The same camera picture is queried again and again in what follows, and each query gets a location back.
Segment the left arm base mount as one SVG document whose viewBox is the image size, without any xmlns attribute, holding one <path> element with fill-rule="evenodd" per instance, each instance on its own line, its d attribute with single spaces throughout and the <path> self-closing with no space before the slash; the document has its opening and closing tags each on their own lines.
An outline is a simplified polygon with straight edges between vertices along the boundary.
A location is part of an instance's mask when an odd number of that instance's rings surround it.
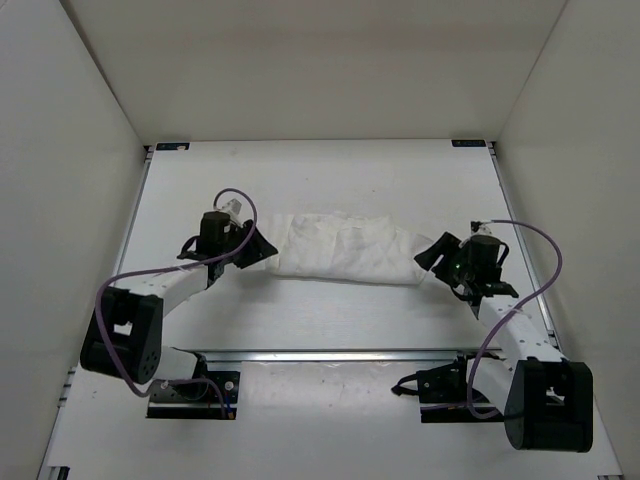
<svg viewBox="0 0 640 480">
<path fill-rule="evenodd" d="M 221 396 L 209 383 L 154 387 L 147 403 L 148 419 L 221 420 L 237 418 L 241 386 L 241 371 L 237 364 L 207 362 L 196 370 L 197 378 L 207 378 L 220 390 Z"/>
</svg>

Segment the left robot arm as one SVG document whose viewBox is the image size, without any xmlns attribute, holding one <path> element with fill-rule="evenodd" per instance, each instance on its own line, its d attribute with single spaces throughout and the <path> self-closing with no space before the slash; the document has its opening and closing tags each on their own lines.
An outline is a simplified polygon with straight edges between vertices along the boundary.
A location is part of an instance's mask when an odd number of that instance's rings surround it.
<svg viewBox="0 0 640 480">
<path fill-rule="evenodd" d="M 278 253 L 257 230 L 226 209 L 203 214 L 198 235 L 177 256 L 180 265 L 119 274 L 96 294 L 96 304 L 81 347 L 83 369 L 120 378 L 134 394 L 150 381 L 175 385 L 188 398 L 208 389 L 204 357 L 165 346 L 163 319 L 191 296 L 207 290 L 232 264 L 244 269 Z"/>
</svg>

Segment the white pleated skirt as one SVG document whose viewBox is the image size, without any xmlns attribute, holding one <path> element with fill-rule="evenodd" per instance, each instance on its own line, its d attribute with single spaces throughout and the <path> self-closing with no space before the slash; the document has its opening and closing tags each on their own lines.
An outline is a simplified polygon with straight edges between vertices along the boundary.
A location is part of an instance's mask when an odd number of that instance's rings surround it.
<svg viewBox="0 0 640 480">
<path fill-rule="evenodd" d="M 265 269 L 281 277 L 386 285 L 418 285 L 425 272 L 414 257 L 433 244 L 391 217 L 274 214 L 258 229 L 277 250 Z"/>
</svg>

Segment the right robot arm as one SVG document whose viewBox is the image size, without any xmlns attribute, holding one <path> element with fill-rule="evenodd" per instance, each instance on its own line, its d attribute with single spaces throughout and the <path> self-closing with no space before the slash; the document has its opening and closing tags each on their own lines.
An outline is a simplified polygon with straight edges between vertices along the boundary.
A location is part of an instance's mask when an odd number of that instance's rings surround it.
<svg viewBox="0 0 640 480">
<path fill-rule="evenodd" d="M 526 300 L 502 281 L 509 247 L 482 222 L 460 240 L 444 233 L 416 263 L 466 303 L 489 333 L 476 352 L 462 352 L 444 366 L 409 375 L 395 395 L 420 402 L 424 423 L 503 423 L 517 450 L 584 453 L 593 444 L 593 376 L 583 362 L 568 360 L 539 333 L 523 307 Z"/>
</svg>

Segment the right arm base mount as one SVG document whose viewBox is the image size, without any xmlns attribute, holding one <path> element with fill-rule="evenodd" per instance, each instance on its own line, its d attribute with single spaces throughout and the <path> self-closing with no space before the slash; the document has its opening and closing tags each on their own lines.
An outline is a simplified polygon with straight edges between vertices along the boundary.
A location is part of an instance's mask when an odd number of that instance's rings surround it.
<svg viewBox="0 0 640 480">
<path fill-rule="evenodd" d="M 468 409 L 466 373 L 472 360 L 459 354 L 451 363 L 417 370 L 402 377 L 391 392 L 418 399 L 422 424 L 502 423 L 500 413 L 480 419 Z"/>
</svg>

